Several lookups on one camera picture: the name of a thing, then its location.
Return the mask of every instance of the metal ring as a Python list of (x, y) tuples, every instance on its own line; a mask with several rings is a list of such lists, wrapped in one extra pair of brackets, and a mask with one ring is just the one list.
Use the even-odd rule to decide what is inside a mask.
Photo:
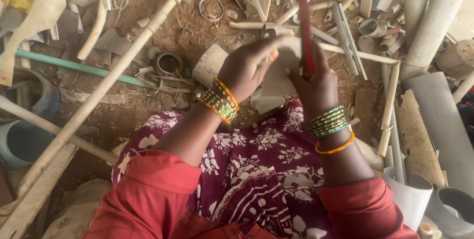
[(222, 9), (222, 14), (221, 14), (221, 15), (219, 16), (219, 18), (217, 18), (217, 19), (210, 19), (210, 18), (206, 17), (206, 16), (202, 13), (201, 5), (202, 5), (202, 3), (203, 3), (204, 1), (206, 1), (206, 0), (201, 0), (201, 1), (199, 1), (199, 13), (201, 14), (201, 16), (202, 16), (203, 18), (205, 18), (207, 21), (210, 21), (210, 22), (219, 21), (219, 20), (222, 18), (222, 16), (224, 15), (224, 5), (222, 5), (222, 2), (221, 2), (220, 0), (216, 0), (216, 1), (219, 3), (219, 6), (220, 6), (221, 9)]
[(165, 75), (168, 75), (168, 76), (176, 75), (176, 72), (167, 72), (167, 71), (165, 71), (161, 68), (160, 61), (164, 56), (172, 56), (176, 61), (178, 61), (178, 67), (177, 67), (178, 74), (181, 74), (182, 60), (181, 60), (180, 56), (178, 56), (177, 54), (175, 54), (173, 52), (163, 52), (163, 53), (159, 54), (158, 58), (157, 58), (157, 61), (155, 62), (155, 69), (157, 69), (159, 72), (162, 72), (162, 73), (164, 73)]

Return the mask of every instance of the orange bangle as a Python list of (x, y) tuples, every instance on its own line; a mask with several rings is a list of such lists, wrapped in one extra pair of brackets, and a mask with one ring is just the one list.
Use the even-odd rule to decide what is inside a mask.
[(353, 140), (354, 140), (354, 133), (351, 132), (351, 139), (349, 139), (349, 141), (347, 141), (347, 143), (344, 144), (343, 146), (341, 146), (341, 147), (339, 147), (339, 148), (336, 148), (335, 150), (321, 152), (321, 151), (319, 151), (319, 150), (317, 149), (317, 147), (319, 146), (319, 142), (317, 142), (317, 143), (316, 143), (315, 151), (316, 151), (317, 153), (319, 153), (319, 154), (332, 154), (332, 153), (341, 151), (342, 149), (346, 148)]
[(219, 85), (222, 86), (222, 88), (224, 89), (224, 91), (227, 93), (227, 95), (230, 97), (230, 100), (232, 100), (232, 102), (234, 103), (234, 106), (236, 108), (236, 110), (239, 110), (239, 106), (238, 106), (238, 103), (237, 103), (237, 100), (235, 99), (235, 97), (232, 95), (232, 93), (230, 92), (230, 90), (226, 87), (226, 85), (219, 79), (217, 79), (216, 77), (214, 77), (214, 80), (216, 82), (219, 83)]

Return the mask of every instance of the woman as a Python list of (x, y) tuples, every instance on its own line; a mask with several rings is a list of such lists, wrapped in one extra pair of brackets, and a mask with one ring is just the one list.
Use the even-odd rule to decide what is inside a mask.
[(417, 238), (353, 142), (317, 44), (308, 81), (285, 71), (301, 103), (232, 133), (219, 127), (287, 39), (230, 54), (185, 116), (153, 115), (122, 150), (85, 238)]

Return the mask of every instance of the teal pipe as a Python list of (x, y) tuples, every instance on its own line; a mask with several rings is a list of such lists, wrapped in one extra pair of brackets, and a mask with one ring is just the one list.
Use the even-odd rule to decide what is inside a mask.
[[(25, 50), (21, 50), (21, 49), (17, 50), (16, 56), (22, 57), (22, 58), (28, 58), (28, 59), (32, 59), (32, 60), (38, 60), (38, 61), (48, 63), (48, 64), (51, 64), (51, 65), (56, 65), (56, 66), (60, 66), (60, 67), (63, 67), (63, 68), (68, 68), (68, 69), (75, 70), (75, 71), (86, 72), (86, 73), (90, 73), (90, 74), (94, 74), (94, 75), (102, 76), (102, 77), (105, 77), (105, 75), (107, 75), (109, 73), (109, 71), (106, 71), (106, 70), (103, 70), (103, 69), (94, 68), (94, 67), (91, 67), (91, 66), (82, 65), (82, 64), (75, 63), (75, 62), (62, 60), (62, 59), (58, 59), (58, 58), (54, 58), (54, 57), (50, 57), (50, 56), (30, 52), (30, 51), (25, 51)], [(121, 75), (117, 80), (122, 81), (122, 82), (126, 82), (126, 83), (131, 83), (131, 84), (138, 85), (138, 86), (142, 86), (142, 87), (150, 88), (150, 86), (143, 84), (137, 78), (130, 77), (130, 76), (127, 76), (127, 75)], [(147, 81), (147, 82), (151, 86), (157, 87), (156, 83), (151, 82), (151, 81)]]

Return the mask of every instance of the green bangle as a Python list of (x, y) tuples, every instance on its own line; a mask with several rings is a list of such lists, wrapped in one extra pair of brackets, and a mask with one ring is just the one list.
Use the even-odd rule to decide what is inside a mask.
[(346, 127), (345, 109), (346, 107), (340, 105), (317, 116), (310, 121), (308, 133), (313, 138), (320, 138)]

